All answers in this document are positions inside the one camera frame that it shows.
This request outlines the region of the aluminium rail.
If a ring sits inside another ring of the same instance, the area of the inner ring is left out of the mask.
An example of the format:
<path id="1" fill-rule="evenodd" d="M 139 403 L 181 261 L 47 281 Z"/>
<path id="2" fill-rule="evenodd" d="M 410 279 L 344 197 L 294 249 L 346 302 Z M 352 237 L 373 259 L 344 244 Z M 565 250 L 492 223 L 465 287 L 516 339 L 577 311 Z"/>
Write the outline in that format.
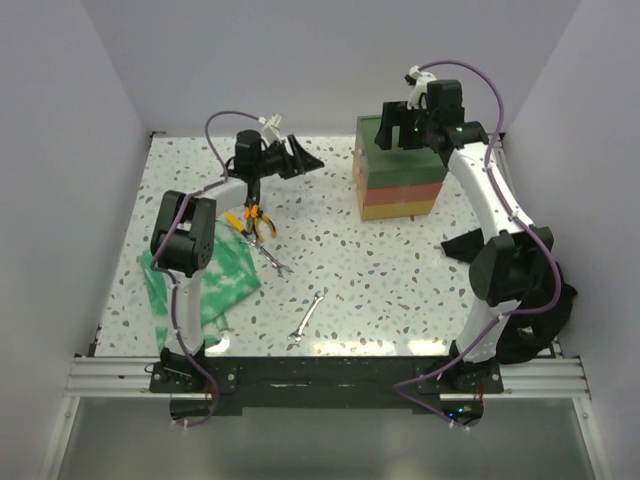
<path id="1" fill-rule="evenodd" d="M 150 357 L 76 358 L 64 393 L 71 397 L 136 398 L 151 394 Z M 591 393 L 579 359 L 535 358 L 500 368 L 503 391 L 484 397 L 516 399 L 589 399 Z"/>

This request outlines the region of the green drawer box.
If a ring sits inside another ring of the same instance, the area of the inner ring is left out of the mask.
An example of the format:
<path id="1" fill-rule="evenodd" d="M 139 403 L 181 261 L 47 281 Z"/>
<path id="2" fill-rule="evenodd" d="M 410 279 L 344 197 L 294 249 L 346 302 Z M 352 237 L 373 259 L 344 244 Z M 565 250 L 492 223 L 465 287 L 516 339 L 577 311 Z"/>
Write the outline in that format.
<path id="1" fill-rule="evenodd" d="M 356 143 L 368 188 L 441 183 L 448 170 L 428 148 L 403 150 L 397 146 L 382 150 L 375 143 L 380 116 L 359 116 Z"/>

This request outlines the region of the silver wrench near cloth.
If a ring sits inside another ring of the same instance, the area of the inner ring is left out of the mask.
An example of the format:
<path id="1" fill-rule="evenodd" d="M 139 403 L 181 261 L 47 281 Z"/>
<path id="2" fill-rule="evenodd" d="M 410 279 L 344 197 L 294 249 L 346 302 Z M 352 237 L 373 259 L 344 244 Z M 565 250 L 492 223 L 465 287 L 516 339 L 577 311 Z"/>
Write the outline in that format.
<path id="1" fill-rule="evenodd" d="M 261 256 L 263 256 L 271 265 L 271 267 L 277 272 L 277 275 L 281 278 L 284 277 L 284 273 L 292 274 L 293 270 L 282 264 L 277 258 L 275 258 L 258 240 L 253 238 L 250 234 L 244 235 L 246 243 L 254 248 Z"/>

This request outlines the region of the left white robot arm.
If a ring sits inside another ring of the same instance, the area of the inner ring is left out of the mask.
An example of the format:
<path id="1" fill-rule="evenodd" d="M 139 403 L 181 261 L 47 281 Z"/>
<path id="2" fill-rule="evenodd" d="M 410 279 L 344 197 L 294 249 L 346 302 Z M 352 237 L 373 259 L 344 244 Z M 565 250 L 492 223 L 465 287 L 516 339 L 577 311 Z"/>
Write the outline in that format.
<path id="1" fill-rule="evenodd" d="M 293 135 L 266 138 L 256 130 L 242 130 L 234 154 L 221 163 L 221 178 L 199 190 L 168 190 L 161 199 L 151 237 L 150 267 L 169 276 L 170 327 L 163 350 L 185 357 L 172 370 L 173 382 L 185 392 L 200 390 L 207 368 L 193 358 L 204 350 L 200 320 L 203 274 L 214 254 L 218 218 L 246 207 L 251 219 L 262 220 L 261 181 L 277 176 L 293 179 L 325 167 Z"/>

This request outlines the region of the orange drawer box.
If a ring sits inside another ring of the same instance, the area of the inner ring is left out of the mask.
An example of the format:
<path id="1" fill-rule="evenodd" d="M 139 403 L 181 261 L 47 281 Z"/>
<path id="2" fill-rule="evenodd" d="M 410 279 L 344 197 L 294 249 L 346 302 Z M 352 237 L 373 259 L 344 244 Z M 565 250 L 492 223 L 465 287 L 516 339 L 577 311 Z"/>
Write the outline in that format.
<path id="1" fill-rule="evenodd" d="M 446 175 L 439 158 L 425 152 L 353 154 L 356 192 L 365 207 L 435 200 Z"/>

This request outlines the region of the silver wrench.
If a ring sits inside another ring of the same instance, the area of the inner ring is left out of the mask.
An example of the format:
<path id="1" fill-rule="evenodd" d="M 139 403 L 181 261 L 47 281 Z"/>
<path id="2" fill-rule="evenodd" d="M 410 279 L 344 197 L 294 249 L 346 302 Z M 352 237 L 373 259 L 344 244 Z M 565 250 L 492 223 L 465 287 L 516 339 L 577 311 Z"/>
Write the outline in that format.
<path id="1" fill-rule="evenodd" d="M 284 277 L 284 273 L 292 274 L 293 270 L 282 264 L 277 258 L 275 258 L 258 240 L 253 238 L 250 234 L 244 235 L 246 243 L 254 248 L 261 256 L 263 256 L 271 265 L 271 267 L 277 272 L 277 275 L 281 278 Z"/>
<path id="2" fill-rule="evenodd" d="M 309 307 L 305 312 L 304 317 L 302 318 L 302 320 L 300 321 L 296 329 L 288 335 L 288 339 L 290 341 L 294 343 L 299 343 L 302 340 L 302 334 L 304 332 L 305 327 L 308 325 L 309 320 L 313 315 L 314 311 L 316 310 L 317 306 L 319 305 L 320 302 L 324 300 L 324 298 L 325 296 L 320 291 L 317 291 L 314 293 L 314 297 L 311 303 L 309 304 Z"/>

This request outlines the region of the yellow handled screwdriver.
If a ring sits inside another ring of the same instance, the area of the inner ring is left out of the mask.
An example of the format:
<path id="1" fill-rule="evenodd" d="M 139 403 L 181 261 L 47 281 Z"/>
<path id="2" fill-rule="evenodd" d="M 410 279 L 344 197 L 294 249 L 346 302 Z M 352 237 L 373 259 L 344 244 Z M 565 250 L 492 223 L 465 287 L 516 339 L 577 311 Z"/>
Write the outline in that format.
<path id="1" fill-rule="evenodd" d="M 231 212 L 226 212 L 224 214 L 225 219 L 243 236 L 247 236 L 248 233 L 245 229 L 244 224 Z"/>

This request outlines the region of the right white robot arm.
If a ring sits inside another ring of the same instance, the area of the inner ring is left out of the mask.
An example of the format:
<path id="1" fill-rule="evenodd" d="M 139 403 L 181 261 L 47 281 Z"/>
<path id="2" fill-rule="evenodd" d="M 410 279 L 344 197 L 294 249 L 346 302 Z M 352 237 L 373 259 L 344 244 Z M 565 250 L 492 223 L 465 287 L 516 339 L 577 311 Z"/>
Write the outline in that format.
<path id="1" fill-rule="evenodd" d="M 466 121 L 461 83 L 420 70 L 405 80 L 412 92 L 405 101 L 384 103 L 376 145 L 383 150 L 427 148 L 437 154 L 479 222 L 478 229 L 443 245 L 450 257 L 469 265 L 474 294 L 469 317 L 450 348 L 450 360 L 412 381 L 446 379 L 452 390 L 466 393 L 493 365 L 499 339 L 513 317 L 545 313 L 557 304 L 560 294 L 554 292 L 542 306 L 522 306 L 546 274 L 561 282 L 551 254 L 554 237 L 520 208 L 499 171 L 494 156 L 499 135 Z"/>

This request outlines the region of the black cloth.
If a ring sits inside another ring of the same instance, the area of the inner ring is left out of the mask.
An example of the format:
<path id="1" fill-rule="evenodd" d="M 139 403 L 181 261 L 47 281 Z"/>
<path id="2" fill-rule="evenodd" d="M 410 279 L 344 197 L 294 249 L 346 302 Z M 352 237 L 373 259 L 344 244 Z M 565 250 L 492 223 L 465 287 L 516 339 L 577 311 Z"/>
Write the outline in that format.
<path id="1" fill-rule="evenodd" d="M 451 359 L 484 366 L 518 364 L 551 346 L 567 324 L 574 287 L 550 263 L 554 242 L 547 227 L 500 231 L 485 237 L 480 228 L 442 243 L 446 256 L 469 265 L 474 294 L 462 332 L 449 349 Z"/>

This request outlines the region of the orange black pliers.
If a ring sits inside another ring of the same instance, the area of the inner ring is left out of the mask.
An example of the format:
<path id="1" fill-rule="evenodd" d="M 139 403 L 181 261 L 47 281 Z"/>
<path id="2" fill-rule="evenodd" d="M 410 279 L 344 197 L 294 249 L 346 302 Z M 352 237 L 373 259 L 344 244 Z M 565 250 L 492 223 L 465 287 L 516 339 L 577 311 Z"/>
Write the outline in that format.
<path id="1" fill-rule="evenodd" d="M 264 212 L 260 205 L 260 195 L 247 194 L 244 207 L 245 227 L 243 235 L 250 237 L 253 235 L 259 242 L 264 241 L 260 226 L 265 224 L 273 238 L 277 236 L 277 229 L 271 218 Z"/>

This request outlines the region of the yellow drawer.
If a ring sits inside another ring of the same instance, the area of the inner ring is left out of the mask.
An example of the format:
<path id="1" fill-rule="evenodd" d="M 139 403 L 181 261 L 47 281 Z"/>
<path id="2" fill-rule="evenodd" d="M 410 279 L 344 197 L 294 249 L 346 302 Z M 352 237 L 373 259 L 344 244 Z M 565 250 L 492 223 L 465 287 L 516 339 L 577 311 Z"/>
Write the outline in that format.
<path id="1" fill-rule="evenodd" d="M 369 188 L 364 174 L 354 175 L 360 217 L 363 221 L 428 215 L 442 183 Z"/>

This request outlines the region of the silver wrench front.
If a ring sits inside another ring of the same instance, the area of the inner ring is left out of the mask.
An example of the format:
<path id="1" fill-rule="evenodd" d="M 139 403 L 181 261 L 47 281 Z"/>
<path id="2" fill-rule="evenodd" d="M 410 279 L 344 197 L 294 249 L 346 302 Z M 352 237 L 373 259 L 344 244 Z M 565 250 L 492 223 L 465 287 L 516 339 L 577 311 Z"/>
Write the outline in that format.
<path id="1" fill-rule="evenodd" d="M 311 303 L 309 304 L 309 307 L 305 312 L 304 317 L 302 318 L 302 320 L 300 321 L 296 329 L 288 335 L 288 339 L 290 341 L 294 343 L 299 343 L 302 340 L 302 334 L 304 332 L 305 327 L 308 325 L 309 320 L 313 315 L 314 311 L 316 310 L 317 306 L 319 305 L 320 302 L 324 300 L 324 298 L 325 296 L 320 291 L 317 291 L 314 293 L 314 297 Z"/>

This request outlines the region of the green white cloth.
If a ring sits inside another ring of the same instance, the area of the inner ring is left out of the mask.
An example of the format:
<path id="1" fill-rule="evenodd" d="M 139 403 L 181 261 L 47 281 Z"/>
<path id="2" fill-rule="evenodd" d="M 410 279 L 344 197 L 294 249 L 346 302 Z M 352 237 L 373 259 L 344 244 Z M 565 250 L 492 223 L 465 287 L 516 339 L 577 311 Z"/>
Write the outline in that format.
<path id="1" fill-rule="evenodd" d="M 146 250 L 138 257 L 143 272 L 153 318 L 155 343 L 165 345 L 169 326 L 168 277 L 150 268 L 152 255 Z M 206 347 L 220 343 L 229 329 L 226 313 L 261 286 L 246 242 L 230 226 L 215 232 L 214 253 L 201 283 L 201 326 Z"/>

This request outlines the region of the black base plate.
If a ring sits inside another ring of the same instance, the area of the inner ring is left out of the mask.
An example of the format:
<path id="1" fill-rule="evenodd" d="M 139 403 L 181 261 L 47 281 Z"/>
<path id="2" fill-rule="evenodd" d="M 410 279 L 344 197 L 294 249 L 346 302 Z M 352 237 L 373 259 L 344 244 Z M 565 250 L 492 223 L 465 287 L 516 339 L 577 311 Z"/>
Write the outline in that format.
<path id="1" fill-rule="evenodd" d="M 250 408 L 400 409 L 417 405 L 408 394 L 454 420 L 483 414 L 481 398 L 503 392 L 496 361 L 460 362 L 444 373 L 439 356 L 197 357 L 198 369 L 174 354 L 147 366 L 149 389 L 169 394 L 170 414 L 179 420 L 239 416 Z"/>

